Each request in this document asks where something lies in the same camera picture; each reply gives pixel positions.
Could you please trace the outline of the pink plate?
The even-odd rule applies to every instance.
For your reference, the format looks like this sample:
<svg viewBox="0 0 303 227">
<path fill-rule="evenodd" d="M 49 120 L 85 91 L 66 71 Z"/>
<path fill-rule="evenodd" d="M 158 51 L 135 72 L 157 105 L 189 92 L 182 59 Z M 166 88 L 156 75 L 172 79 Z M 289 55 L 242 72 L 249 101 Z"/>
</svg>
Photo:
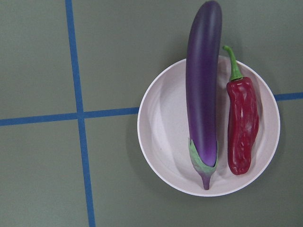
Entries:
<svg viewBox="0 0 303 227">
<path fill-rule="evenodd" d="M 227 128 L 230 101 L 226 84 L 231 64 L 219 57 L 217 75 L 216 133 L 218 164 L 210 188 L 192 166 L 188 151 L 189 130 L 185 92 L 185 60 L 165 69 L 147 89 L 138 113 L 137 130 L 142 153 L 152 170 L 173 188 L 195 196 L 221 196 L 236 192 L 257 179 L 272 160 L 280 136 L 280 115 L 265 81 L 243 63 L 238 66 L 256 90 L 259 131 L 247 173 L 234 175 L 227 163 Z"/>
</svg>

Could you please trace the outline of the red chili pepper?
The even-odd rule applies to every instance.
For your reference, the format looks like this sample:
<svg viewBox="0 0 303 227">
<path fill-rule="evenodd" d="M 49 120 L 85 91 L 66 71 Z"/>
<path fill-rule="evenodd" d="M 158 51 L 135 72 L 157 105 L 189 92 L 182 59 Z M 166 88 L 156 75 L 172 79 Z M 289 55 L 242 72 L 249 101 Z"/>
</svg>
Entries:
<svg viewBox="0 0 303 227">
<path fill-rule="evenodd" d="M 248 172 L 251 152 L 258 134 L 259 114 L 256 92 L 249 77 L 242 75 L 231 47 L 224 45 L 231 62 L 226 85 L 230 100 L 228 121 L 228 165 L 234 175 Z"/>
</svg>

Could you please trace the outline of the purple eggplant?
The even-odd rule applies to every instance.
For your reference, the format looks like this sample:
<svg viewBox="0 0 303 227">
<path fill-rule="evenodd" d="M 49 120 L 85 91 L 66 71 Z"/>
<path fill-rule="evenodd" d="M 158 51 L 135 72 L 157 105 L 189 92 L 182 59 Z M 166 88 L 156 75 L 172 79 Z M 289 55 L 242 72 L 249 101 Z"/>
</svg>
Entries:
<svg viewBox="0 0 303 227">
<path fill-rule="evenodd" d="M 222 31 L 218 2 L 205 2 L 191 26 L 186 58 L 189 154 L 203 188 L 210 188 L 217 165 L 216 84 Z"/>
</svg>

